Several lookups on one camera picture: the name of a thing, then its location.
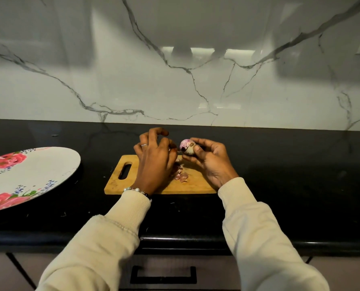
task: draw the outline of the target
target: cutting board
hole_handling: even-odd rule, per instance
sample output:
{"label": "cutting board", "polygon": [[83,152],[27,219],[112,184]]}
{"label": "cutting board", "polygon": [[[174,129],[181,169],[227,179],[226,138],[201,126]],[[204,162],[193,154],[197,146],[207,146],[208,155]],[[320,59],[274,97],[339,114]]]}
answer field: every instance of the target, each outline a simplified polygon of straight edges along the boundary
{"label": "cutting board", "polygon": [[[180,163],[184,164],[184,169],[189,177],[187,182],[180,182],[179,180],[171,180],[166,187],[157,190],[156,194],[212,194],[216,190],[212,187],[202,171],[196,164],[183,160],[181,155],[177,156]],[[120,180],[122,169],[125,165],[131,164],[129,173],[124,180]],[[122,194],[124,188],[131,186],[137,176],[139,159],[137,155],[123,155],[119,160],[114,172],[112,173],[107,185],[105,187],[105,194]]]}

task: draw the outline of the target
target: beaded bracelet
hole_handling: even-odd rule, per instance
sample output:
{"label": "beaded bracelet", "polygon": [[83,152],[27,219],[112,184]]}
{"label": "beaded bracelet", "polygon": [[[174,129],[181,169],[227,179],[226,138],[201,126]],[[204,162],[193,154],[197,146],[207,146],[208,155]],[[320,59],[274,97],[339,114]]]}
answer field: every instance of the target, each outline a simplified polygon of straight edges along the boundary
{"label": "beaded bracelet", "polygon": [[125,192],[125,191],[127,191],[127,190],[134,190],[134,191],[136,191],[136,192],[139,192],[139,193],[145,195],[150,201],[152,201],[152,199],[150,198],[150,196],[149,196],[147,193],[145,193],[144,191],[141,191],[139,188],[128,187],[128,188],[125,188],[123,191]]}

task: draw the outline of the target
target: white marble backsplash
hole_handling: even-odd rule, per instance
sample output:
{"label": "white marble backsplash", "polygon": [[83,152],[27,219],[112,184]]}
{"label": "white marble backsplash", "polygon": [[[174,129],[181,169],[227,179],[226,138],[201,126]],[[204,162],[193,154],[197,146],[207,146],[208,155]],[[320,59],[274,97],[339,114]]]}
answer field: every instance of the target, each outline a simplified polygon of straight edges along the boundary
{"label": "white marble backsplash", "polygon": [[0,118],[360,130],[360,0],[0,0]]}

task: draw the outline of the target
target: drawer handle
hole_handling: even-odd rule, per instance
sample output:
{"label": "drawer handle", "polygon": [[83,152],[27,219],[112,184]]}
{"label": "drawer handle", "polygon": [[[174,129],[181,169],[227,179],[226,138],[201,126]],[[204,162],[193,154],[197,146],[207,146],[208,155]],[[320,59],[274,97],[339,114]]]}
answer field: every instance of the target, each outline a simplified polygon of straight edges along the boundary
{"label": "drawer handle", "polygon": [[190,277],[139,277],[140,269],[142,267],[138,265],[133,266],[130,284],[197,284],[196,267],[191,267]]}

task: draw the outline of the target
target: hand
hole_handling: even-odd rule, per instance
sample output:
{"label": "hand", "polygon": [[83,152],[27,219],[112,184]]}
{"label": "hand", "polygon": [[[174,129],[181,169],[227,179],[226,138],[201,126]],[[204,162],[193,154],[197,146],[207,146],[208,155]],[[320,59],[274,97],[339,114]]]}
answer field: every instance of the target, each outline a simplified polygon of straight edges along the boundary
{"label": "hand", "polygon": [[237,178],[238,174],[228,158],[226,147],[222,143],[207,139],[191,138],[197,144],[206,147],[206,151],[199,145],[193,147],[197,157],[183,155],[183,159],[196,163],[206,171],[207,178],[218,188],[229,180]]}
{"label": "hand", "polygon": [[158,145],[158,135],[168,136],[169,132],[163,128],[151,128],[149,132],[140,135],[140,142],[134,146],[140,165],[132,187],[139,188],[149,195],[168,181],[177,159],[177,147],[173,141],[162,138]]}

